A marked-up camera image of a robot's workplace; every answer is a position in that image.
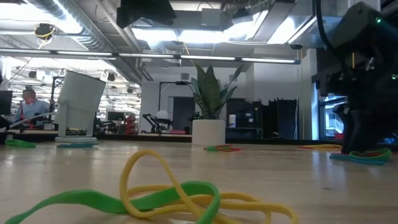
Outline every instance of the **glass wall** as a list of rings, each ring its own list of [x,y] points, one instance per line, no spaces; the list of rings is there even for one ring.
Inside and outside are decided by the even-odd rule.
[[[343,104],[345,96],[329,94],[319,102],[320,115],[320,138],[321,139],[341,139],[343,137],[344,124],[340,117],[333,112],[333,108]]]

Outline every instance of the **desk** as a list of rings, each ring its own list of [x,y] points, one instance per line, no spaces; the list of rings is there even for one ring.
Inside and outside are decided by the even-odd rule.
[[[324,152],[315,154],[282,145],[237,144],[242,151],[219,153],[206,152],[190,143],[99,143],[95,149],[57,149],[54,142],[38,143],[36,149],[24,150],[0,146],[0,223],[66,190],[95,189],[119,198],[124,163],[141,149],[162,155],[180,182],[209,181],[221,191],[244,192],[267,203],[293,205],[300,223],[392,224],[398,220],[396,162],[369,168],[331,161]],[[161,164],[151,156],[134,166],[129,180],[130,187],[147,184],[170,184]],[[260,224],[264,219],[261,212],[223,213],[244,224]],[[81,205],[56,205],[33,214],[22,224],[193,224],[193,219],[180,213],[148,221]],[[274,215],[272,223],[290,224],[281,215]]]
[[[154,133],[140,133],[138,134],[139,136],[159,136],[159,134],[154,134]],[[160,136],[164,137],[192,137],[191,134],[161,134]]]

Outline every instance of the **white planter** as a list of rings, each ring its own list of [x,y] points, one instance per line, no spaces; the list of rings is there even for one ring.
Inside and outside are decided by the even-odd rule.
[[[225,121],[212,119],[193,120],[192,144],[198,146],[225,144]]]

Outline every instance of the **green rubber band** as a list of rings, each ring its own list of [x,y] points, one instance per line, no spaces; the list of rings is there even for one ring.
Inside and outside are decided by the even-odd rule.
[[[218,152],[219,150],[217,149],[216,146],[207,146],[206,151],[208,152]]]
[[[188,196],[192,195],[212,195],[213,201],[209,204],[206,212],[196,222],[196,224],[209,224],[212,223],[220,208],[220,193],[218,189],[211,183],[202,181],[187,181],[181,184],[182,189]],[[148,211],[155,208],[163,207],[172,202],[180,200],[180,196],[174,187],[169,189],[154,192],[152,194],[143,196],[141,198],[132,199],[130,202],[140,211]],[[95,190],[71,190],[68,192],[60,193],[45,199],[35,205],[30,210],[16,215],[5,224],[19,224],[34,212],[49,205],[54,204],[78,204],[85,205],[96,210],[113,213],[124,214],[127,210],[120,199],[107,196]]]
[[[12,146],[12,147],[19,147],[19,148],[26,148],[26,149],[34,149],[36,148],[36,144],[30,143],[30,142],[25,142],[21,140],[7,140],[6,141],[7,146]]]
[[[380,154],[378,156],[366,157],[367,154]],[[350,152],[349,156],[358,160],[377,160],[388,162],[391,158],[392,152],[389,148],[382,148],[375,151],[366,151],[364,153],[360,152]]]

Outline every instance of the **white bottle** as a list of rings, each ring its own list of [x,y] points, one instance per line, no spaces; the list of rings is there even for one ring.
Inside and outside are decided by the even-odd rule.
[[[229,127],[236,128],[236,115],[235,114],[229,115]]]

